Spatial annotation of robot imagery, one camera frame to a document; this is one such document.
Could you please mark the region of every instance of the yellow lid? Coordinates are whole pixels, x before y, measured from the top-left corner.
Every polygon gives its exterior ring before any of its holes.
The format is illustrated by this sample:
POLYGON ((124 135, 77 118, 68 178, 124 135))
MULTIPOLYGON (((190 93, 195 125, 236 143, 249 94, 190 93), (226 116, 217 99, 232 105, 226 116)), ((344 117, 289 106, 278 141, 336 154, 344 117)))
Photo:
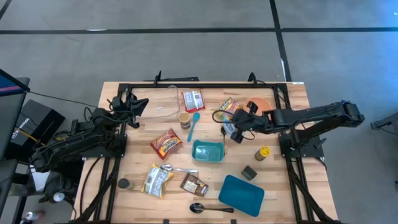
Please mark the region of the yellow lid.
POLYGON ((262 146, 260 148, 260 154, 264 157, 269 156, 269 154, 271 153, 271 151, 269 150, 269 148, 267 146, 262 146))

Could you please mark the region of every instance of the food package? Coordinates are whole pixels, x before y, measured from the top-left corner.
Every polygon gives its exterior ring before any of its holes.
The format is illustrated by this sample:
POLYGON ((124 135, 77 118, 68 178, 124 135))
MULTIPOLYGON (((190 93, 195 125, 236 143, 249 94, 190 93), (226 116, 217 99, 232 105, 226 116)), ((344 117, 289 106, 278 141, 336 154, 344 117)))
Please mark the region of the food package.
POLYGON ((180 187, 187 192, 191 192, 201 197, 204 197, 209 189, 207 184, 203 183, 198 177, 195 177, 190 173, 187 173, 180 187))
POLYGON ((188 113, 193 113, 197 110, 206 108, 203 98, 201 97, 200 90, 183 92, 182 96, 185 102, 185 110, 188 113))
MULTIPOLYGON (((219 108, 219 110, 225 110, 230 113, 235 113, 236 110, 242 109, 242 106, 234 99, 229 97, 219 108)), ((227 121, 231 119, 231 115, 228 113, 219 112, 217 116, 220 120, 227 121)))
POLYGON ((166 193, 166 183, 172 176, 172 172, 168 172, 152 164, 152 168, 142 185, 141 192, 163 199, 166 193))
POLYGON ((168 153, 175 152, 182 144, 181 139, 176 135, 172 128, 159 136, 150 143, 160 158, 166 158, 168 153))

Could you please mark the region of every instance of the metal spoon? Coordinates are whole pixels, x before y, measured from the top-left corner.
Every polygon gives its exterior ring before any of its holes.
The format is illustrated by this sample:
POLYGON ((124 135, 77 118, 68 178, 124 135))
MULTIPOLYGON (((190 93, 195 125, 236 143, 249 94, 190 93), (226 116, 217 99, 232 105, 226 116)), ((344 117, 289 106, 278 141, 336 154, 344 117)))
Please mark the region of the metal spoon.
POLYGON ((196 173, 198 172, 198 171, 195 170, 195 169, 179 169, 179 168, 173 168, 170 164, 161 165, 160 168, 163 169, 163 170, 170 171, 170 172, 173 171, 173 170, 181 171, 181 172, 189 172, 189 173, 191 173, 191 174, 196 174, 196 173))
POLYGON ((189 209, 195 213, 202 213, 205 209, 234 213, 233 208, 205 208, 201 203, 193 203, 189 206, 189 209))

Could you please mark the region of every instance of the wooden table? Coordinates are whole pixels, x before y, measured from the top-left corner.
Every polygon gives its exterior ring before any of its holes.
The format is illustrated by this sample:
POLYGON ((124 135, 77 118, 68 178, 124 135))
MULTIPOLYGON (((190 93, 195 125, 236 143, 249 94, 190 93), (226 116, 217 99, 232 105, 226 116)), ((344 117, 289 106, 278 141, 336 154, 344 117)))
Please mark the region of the wooden table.
MULTIPOLYGON (((106 99, 111 99, 116 95, 118 82, 106 82, 103 85, 99 106, 108 108, 106 99)), ((290 103, 294 110, 301 110, 309 107, 305 86, 302 83, 288 83, 290 103)), ((181 92, 188 89, 178 89, 179 111, 185 109, 181 92)), ((191 142, 187 142, 189 130, 183 130, 177 120, 177 114, 157 119, 140 119, 141 127, 133 129, 126 128, 128 143, 126 155, 121 160, 119 177, 127 178, 136 184, 133 191, 116 190, 113 207, 112 223, 162 223, 163 219, 169 219, 171 223, 230 223, 231 219, 236 219, 238 223, 295 223, 294 208, 290 191, 289 179, 285 159, 280 154, 279 142, 276 134, 255 133, 256 139, 253 141, 244 140, 242 144, 237 144, 226 138, 226 155, 222 163, 209 164, 195 162, 192 159, 192 144, 194 140, 203 141, 222 141, 220 133, 221 124, 215 123, 211 114, 228 98, 232 97, 240 103, 244 103, 248 98, 261 97, 271 103, 275 108, 274 95, 270 89, 232 89, 232 88, 207 88, 201 89, 205 101, 205 110, 200 110, 200 120, 195 126, 191 142), (149 146, 150 142, 173 128, 180 139, 183 147, 175 154, 169 154, 163 161, 149 146), (271 155, 258 162, 254 154, 261 146, 268 146, 271 155), (140 192, 144 179, 152 164, 158 166, 162 164, 172 164, 174 167, 198 169, 198 177, 209 185, 209 191, 205 197, 199 197, 180 188, 180 184, 185 177, 185 173, 174 172, 174 176, 167 184, 167 191, 164 199, 146 195, 140 192), (239 210, 235 213, 225 213, 217 211, 204 211, 196 214, 190 211, 189 205, 193 202, 200 202, 208 207, 226 207, 218 200, 218 195, 227 175, 233 175, 245 180, 241 171, 247 166, 251 166, 256 172, 257 177, 250 183, 261 187, 265 191, 264 201, 258 217, 251 217, 239 210)), ((153 118, 171 114, 178 110, 177 89, 135 89, 134 94, 138 98, 149 98, 149 104, 142 117, 153 118)), ((79 211, 80 191, 84 178, 95 159, 85 162, 83 173, 80 180, 78 197, 75 208, 79 211)), ((100 177, 103 167, 101 159, 88 178, 84 192, 83 206, 86 208, 94 196, 97 194, 100 184, 100 177)), ((333 198, 331 196, 328 177, 325 168, 317 160, 312 158, 303 159, 305 173, 307 176, 308 188, 312 196, 322 209, 334 219, 337 219, 333 198)), ((303 198, 300 195, 301 211, 303 218, 306 218, 303 198)), ((108 195, 104 196, 101 219, 105 217, 108 195)))

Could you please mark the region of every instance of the metal bracket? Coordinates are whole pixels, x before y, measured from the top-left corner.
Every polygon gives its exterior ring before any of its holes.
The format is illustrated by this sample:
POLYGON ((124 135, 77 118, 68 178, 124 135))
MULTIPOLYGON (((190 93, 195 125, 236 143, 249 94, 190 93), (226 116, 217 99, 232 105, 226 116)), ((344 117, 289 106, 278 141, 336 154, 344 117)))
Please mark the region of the metal bracket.
POLYGON ((154 87, 156 88, 157 87, 157 82, 159 82, 160 81, 160 77, 162 76, 162 71, 160 70, 159 71, 159 74, 158 75, 155 75, 155 80, 154 80, 154 87))
POLYGON ((250 73, 249 79, 248 79, 248 82, 251 82, 251 81, 253 81, 254 86, 257 86, 257 78, 253 72, 250 73))
POLYGON ((113 150, 107 150, 104 146, 99 146, 87 150, 81 154, 83 158, 120 158, 126 152, 127 135, 119 135, 119 146, 113 150))
POLYGON ((290 134, 281 133, 279 135, 280 141, 280 152, 282 156, 289 154, 291 158, 298 158, 298 157, 317 157, 321 158, 324 156, 322 143, 326 141, 326 139, 320 139, 319 136, 315 138, 311 138, 307 143, 303 144, 298 148, 292 148, 290 144, 290 134))

